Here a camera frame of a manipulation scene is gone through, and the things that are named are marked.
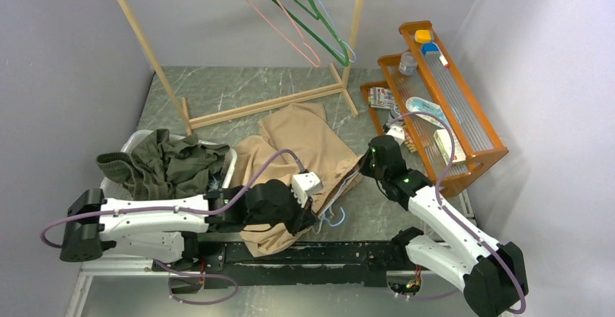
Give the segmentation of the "beige shorts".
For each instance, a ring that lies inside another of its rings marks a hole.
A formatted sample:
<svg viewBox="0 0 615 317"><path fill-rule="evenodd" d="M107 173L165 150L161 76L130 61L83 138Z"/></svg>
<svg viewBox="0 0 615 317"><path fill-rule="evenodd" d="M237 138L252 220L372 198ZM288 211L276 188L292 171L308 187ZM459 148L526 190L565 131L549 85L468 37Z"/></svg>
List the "beige shorts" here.
<svg viewBox="0 0 615 317"><path fill-rule="evenodd" d="M314 172L323 184L323 189L313 196L313 210L320 218L334 202L340 184L355 171L361 155L348 147L330 128L322 104L291 104L265 116L258 124L258 135L248 136L234 147L237 160L230 186L245 185L274 153L282 149L292 150L304 167ZM278 179L289 186L292 176L298 172L293 157L283 154L264 170L255 184ZM270 227L246 226L240 232L240 237L254 257L281 252L308 232L305 229L292 235L284 224L264 231Z"/></svg>

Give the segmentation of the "light blue wire hanger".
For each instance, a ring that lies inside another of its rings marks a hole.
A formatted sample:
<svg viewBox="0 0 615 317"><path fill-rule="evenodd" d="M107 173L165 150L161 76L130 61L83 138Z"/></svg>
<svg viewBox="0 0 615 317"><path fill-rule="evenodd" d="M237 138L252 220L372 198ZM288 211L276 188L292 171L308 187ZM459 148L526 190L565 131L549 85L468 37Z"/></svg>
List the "light blue wire hanger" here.
<svg viewBox="0 0 615 317"><path fill-rule="evenodd" d="M312 38L317 41L327 52L329 52L341 65L348 66L356 61L356 53L352 47L346 41L343 41L338 34L337 25L333 21L331 15L321 0L306 0L308 7L306 7L301 1L292 1L307 12L314 20L323 24L327 31L330 32L332 38L336 41L339 48L334 48L327 41L323 40L318 34L309 29L304 22L289 12L289 16L292 18L293 22L297 23L304 31L308 32Z"/></svg>

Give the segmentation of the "olive green shorts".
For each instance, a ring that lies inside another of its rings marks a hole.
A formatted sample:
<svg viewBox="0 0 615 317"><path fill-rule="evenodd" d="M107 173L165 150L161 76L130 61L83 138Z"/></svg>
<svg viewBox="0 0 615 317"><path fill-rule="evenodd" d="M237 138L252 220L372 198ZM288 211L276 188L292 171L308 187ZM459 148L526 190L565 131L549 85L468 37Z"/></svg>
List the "olive green shorts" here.
<svg viewBox="0 0 615 317"><path fill-rule="evenodd" d="M204 194L222 180L227 144L203 144L192 134L172 139L160 128L129 152L109 152L96 164L109 180L136 201L181 199Z"/></svg>

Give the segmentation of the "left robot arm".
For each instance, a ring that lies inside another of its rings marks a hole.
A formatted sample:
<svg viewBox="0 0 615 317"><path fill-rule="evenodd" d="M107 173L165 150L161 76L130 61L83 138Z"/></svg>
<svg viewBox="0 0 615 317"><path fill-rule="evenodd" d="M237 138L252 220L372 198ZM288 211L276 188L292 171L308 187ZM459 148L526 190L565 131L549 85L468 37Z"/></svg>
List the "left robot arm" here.
<svg viewBox="0 0 615 317"><path fill-rule="evenodd" d="M290 185L273 179L247 190L238 186L184 199L122 200L91 189L67 211L59 258L81 263L104 253L124 254L189 271L201 259L197 234L279 224L296 234L315 222L313 197L322 188L315 174L302 173Z"/></svg>

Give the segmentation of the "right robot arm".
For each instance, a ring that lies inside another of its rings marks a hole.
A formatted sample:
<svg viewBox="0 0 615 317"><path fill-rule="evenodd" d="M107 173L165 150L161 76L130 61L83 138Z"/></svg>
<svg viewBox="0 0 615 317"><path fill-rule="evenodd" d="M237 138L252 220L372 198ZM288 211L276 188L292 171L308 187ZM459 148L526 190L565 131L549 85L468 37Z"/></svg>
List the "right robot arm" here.
<svg viewBox="0 0 615 317"><path fill-rule="evenodd" d="M398 268L416 264L429 269L462 292L477 316L525 311L529 288L521 249L499 242L462 216L423 173L407 167L394 137L370 141L360 172L443 240L437 243L416 228L401 231L391 251Z"/></svg>

